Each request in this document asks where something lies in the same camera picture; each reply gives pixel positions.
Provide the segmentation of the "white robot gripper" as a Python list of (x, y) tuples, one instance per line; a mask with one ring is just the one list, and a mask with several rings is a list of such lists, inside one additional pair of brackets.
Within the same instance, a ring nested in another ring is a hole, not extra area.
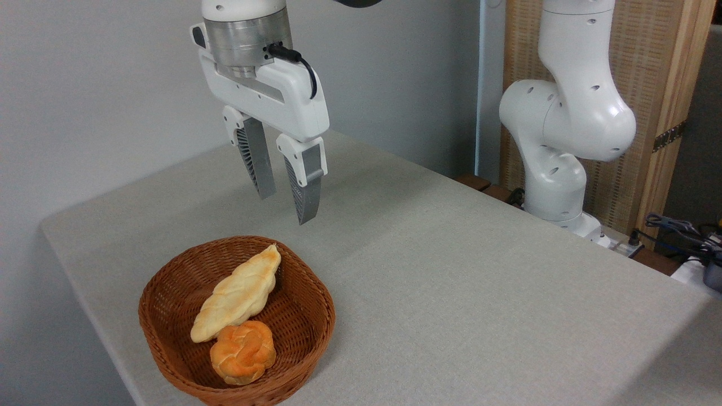
[(279, 58), (256, 67), (253, 78), (235, 77), (230, 68), (214, 61), (203, 23), (191, 26), (191, 36), (199, 47), (207, 85), (225, 104), (223, 118), (231, 144), (238, 148), (260, 198), (276, 192), (263, 122), (284, 133), (276, 146), (284, 155), (299, 224), (314, 219), (322, 177), (328, 173), (323, 139), (318, 137), (329, 128), (320, 81), (311, 98), (307, 68)]

